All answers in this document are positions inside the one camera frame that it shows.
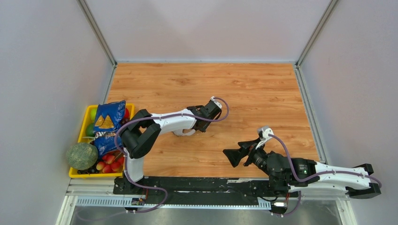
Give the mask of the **large metal keyring with clips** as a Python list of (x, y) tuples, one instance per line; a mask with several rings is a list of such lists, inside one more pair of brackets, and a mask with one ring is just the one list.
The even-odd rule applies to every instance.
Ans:
[(195, 129), (178, 129), (172, 133), (176, 136), (191, 136), (196, 132)]

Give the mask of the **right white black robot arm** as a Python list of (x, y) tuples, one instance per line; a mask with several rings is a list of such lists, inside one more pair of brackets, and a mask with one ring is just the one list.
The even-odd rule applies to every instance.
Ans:
[(304, 158), (292, 158), (264, 150), (265, 138), (239, 142), (238, 149), (222, 152), (233, 167), (245, 158), (244, 166), (255, 165), (268, 176), (265, 196), (282, 197), (289, 193), (331, 193), (354, 199), (370, 199), (381, 194), (381, 184), (372, 177), (371, 164), (353, 168), (336, 167)]

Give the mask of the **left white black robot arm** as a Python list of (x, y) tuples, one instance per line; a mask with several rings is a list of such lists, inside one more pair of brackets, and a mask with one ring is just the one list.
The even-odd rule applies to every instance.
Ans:
[(124, 154), (125, 187), (132, 194), (143, 190), (144, 157), (152, 149), (157, 138), (165, 133), (177, 136), (191, 136), (195, 132), (205, 132), (211, 122), (221, 121), (222, 105), (220, 98), (211, 97), (206, 105), (189, 106), (172, 113), (149, 113), (139, 110), (133, 118), (116, 132), (114, 142)]

